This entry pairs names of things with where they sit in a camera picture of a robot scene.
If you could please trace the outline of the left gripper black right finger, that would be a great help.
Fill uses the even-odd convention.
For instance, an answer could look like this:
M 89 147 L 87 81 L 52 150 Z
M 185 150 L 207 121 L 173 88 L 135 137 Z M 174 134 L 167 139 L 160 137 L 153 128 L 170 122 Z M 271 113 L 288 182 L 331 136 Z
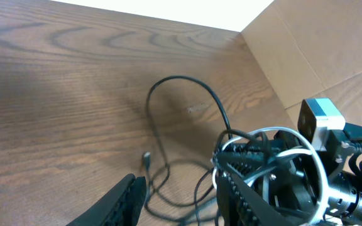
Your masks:
M 225 225 L 297 225 L 296 219 L 280 213 L 238 174 L 227 173 L 219 165 L 214 169 L 219 172 L 217 205 Z

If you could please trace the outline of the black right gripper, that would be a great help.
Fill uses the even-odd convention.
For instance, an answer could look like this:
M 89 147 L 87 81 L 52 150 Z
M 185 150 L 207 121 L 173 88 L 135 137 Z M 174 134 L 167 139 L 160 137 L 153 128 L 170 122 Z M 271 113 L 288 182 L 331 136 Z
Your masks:
M 274 140 L 266 144 L 261 141 L 224 143 L 214 151 L 214 163 L 266 163 L 274 155 L 283 152 L 290 161 L 273 170 L 278 178 L 271 181 L 270 187 L 262 189 L 262 192 L 267 192 L 267 199 L 285 216 L 310 220 L 316 213 L 319 197 L 318 164 L 313 162 L 311 153 L 297 134 L 297 131 L 279 130 Z M 336 149 L 326 148 L 326 151 L 318 151 L 317 154 L 329 184 L 326 192 L 328 203 L 319 212 L 317 219 L 322 220 L 324 215 L 338 217 L 341 213 L 341 179 L 337 175 L 339 164 L 333 160 Z

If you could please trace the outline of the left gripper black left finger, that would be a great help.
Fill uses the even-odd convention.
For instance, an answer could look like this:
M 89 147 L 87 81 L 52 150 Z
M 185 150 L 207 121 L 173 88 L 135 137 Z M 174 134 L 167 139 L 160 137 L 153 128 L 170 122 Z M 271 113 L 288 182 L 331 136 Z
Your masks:
M 145 177 L 130 173 L 68 226 L 135 226 L 145 198 Z

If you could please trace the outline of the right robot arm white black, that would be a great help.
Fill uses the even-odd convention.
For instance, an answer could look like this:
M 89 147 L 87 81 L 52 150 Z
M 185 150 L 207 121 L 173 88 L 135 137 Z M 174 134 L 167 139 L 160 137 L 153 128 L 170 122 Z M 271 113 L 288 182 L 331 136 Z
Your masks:
M 226 225 L 362 225 L 362 126 L 245 133 L 229 130 L 214 150 L 214 186 Z

